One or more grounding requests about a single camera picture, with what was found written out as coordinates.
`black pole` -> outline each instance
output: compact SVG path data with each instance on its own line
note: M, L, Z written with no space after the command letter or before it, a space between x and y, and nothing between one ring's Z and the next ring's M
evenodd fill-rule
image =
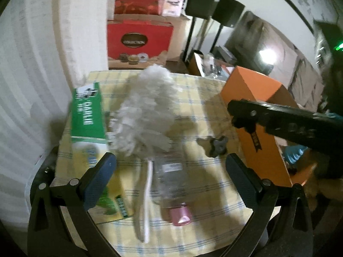
M222 25L222 24L219 26L217 35L215 36L214 42L213 42L212 47L211 47L211 50L210 50L211 53L213 52L213 49L214 49L214 47L215 47L215 45L216 45L216 43L217 43L217 40L218 40L218 38L219 38L220 33L222 32L223 27L224 27L224 25Z
M188 39L187 39L187 42L186 42L186 47L185 47L185 51L184 51L184 55L182 57L182 61L185 62L186 61L186 57L187 57L187 52L188 52L188 48L189 48L189 44L191 42L191 39L192 39L192 34L193 34L193 30L194 30L194 26L195 26L195 21L197 20L196 17L193 17L192 18L192 25L191 25L191 28L189 30L189 34L188 34Z

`yellow checkered tablecloth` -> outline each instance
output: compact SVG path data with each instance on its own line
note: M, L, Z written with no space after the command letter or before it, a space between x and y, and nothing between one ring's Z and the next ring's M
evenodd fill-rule
M130 77L138 72L107 70L90 73L88 83L100 83L105 115L119 109L128 95ZM225 156L209 158L203 148L204 144L209 146L208 137L225 135L229 138L228 152L237 153L245 161L236 130L220 97L225 83L191 75L172 76L182 91L178 93L177 118L168 136L182 143L189 185L194 195L189 204L193 221L183 227L174 227L165 220L160 206L151 201L148 244L136 238L132 218L98 225L121 256L179 257L208 253L229 245L252 213L245 208L225 170ZM120 175L128 203L134 205L140 192L137 184L140 170L145 162L120 155L117 155L117 161L116 173ZM54 184L64 184L73 178L72 169L69 119L59 147ZM157 190L152 188L152 196L156 194ZM70 218L65 215L65 219L75 243L83 247L70 225Z

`green light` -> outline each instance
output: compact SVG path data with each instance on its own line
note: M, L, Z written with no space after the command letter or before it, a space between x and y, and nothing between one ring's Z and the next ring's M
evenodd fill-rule
M343 48L343 42L336 48L336 50L342 49Z

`white feather duster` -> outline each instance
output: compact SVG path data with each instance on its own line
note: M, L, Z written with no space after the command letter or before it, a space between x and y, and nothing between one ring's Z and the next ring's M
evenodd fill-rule
M164 133L174 123L176 99L177 88L170 72L153 65L139 73L131 83L128 98L117 112L111 114L113 118L109 127L112 132L107 133L111 148L125 152L126 156L135 154L147 160L146 182L140 193L139 209L135 212L137 236L145 243L149 242L148 198L153 173L152 160L157 153L169 151L171 147L171 140Z

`orange box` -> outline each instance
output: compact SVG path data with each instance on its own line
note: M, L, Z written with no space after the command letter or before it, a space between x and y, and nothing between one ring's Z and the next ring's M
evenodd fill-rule
M225 103L231 100L247 99L299 108L288 90L278 81L250 69L236 67L222 89ZM262 150L254 147L251 135L243 128L236 129L241 141L247 166L261 179L268 178L275 185L291 187L295 183L304 184L312 172L312 166L290 176L281 156L281 149L273 135L265 133L262 126L256 125L256 133Z

